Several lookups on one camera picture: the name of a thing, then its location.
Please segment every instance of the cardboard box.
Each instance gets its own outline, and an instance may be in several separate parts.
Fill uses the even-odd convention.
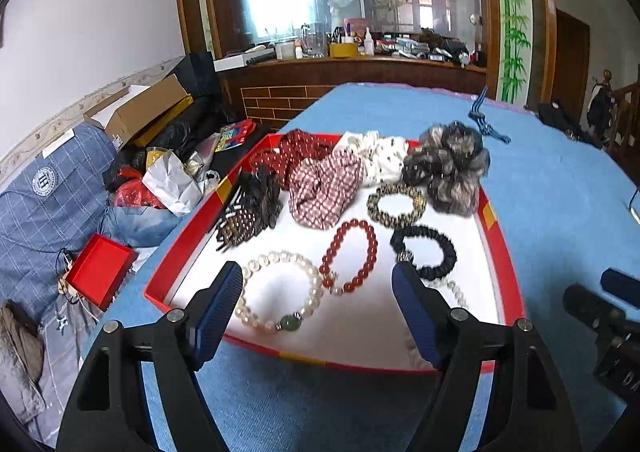
[[[175,106],[172,106],[169,110],[162,113],[156,120],[151,122],[147,127],[142,129],[132,140],[131,143],[138,147],[146,147],[149,145],[149,142],[156,138],[160,134],[165,126],[174,118],[176,118],[180,113],[182,113],[185,109],[187,109],[191,104],[193,104],[193,98],[191,95],[187,95],[185,98],[180,100]]]
[[[170,75],[147,89],[129,86],[118,91],[85,112],[84,120],[103,129],[119,151],[150,122],[188,96],[176,76]],[[99,114],[117,101],[113,111]]]

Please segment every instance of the metal screw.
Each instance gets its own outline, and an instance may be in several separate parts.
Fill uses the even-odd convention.
[[[462,309],[461,307],[453,308],[450,315],[453,320],[457,320],[458,322],[463,322],[469,318],[469,314],[466,309]]]
[[[106,322],[104,326],[102,326],[102,330],[105,333],[113,333],[114,331],[116,331],[116,329],[118,329],[118,326],[119,324],[117,320],[110,320]]]
[[[531,331],[533,329],[533,324],[528,318],[519,318],[517,324],[523,331]]]
[[[184,311],[181,309],[172,309],[169,313],[166,314],[166,319],[169,322],[177,322],[178,320],[182,320],[184,317]]]

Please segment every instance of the wall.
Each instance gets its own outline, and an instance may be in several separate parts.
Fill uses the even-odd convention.
[[[612,87],[619,88],[638,79],[640,63],[640,22],[627,0],[556,0],[563,12],[591,27],[589,79],[581,123],[586,126],[586,107],[596,80],[611,70]]]
[[[10,0],[0,157],[83,96],[184,54],[175,0]]]

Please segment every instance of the brown beaded bracelet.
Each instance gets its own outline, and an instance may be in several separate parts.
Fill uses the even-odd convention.
[[[387,212],[381,212],[378,208],[378,202],[382,197],[390,194],[405,194],[409,196],[414,201],[414,210],[409,214],[400,214],[399,216],[392,216]],[[426,207],[427,200],[425,200],[420,190],[410,185],[405,185],[404,183],[386,183],[385,185],[380,185],[375,193],[371,194],[367,200],[369,217],[375,222],[393,229],[412,225],[422,217]]]
[[[344,240],[344,235],[348,230],[354,227],[360,227],[367,233],[367,241],[369,242],[369,246],[367,248],[367,260],[364,262],[362,268],[358,270],[356,276],[340,287],[336,284],[338,274],[331,270],[331,263],[334,261],[334,257],[338,250],[340,250],[340,246]],[[331,245],[327,248],[326,253],[322,257],[322,265],[318,268],[318,271],[321,273],[323,278],[322,285],[328,289],[329,293],[332,295],[340,296],[343,293],[351,293],[358,286],[362,286],[364,280],[369,276],[369,273],[372,272],[373,267],[378,260],[377,254],[378,240],[376,239],[376,231],[374,228],[365,220],[358,221],[357,219],[352,219],[351,221],[345,221],[342,223],[340,228],[338,228],[338,231],[334,236],[334,240],[331,242]]]

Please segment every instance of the red gift box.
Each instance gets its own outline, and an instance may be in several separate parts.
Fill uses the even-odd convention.
[[[94,234],[78,255],[66,281],[105,311],[135,260],[136,252],[132,249]]]

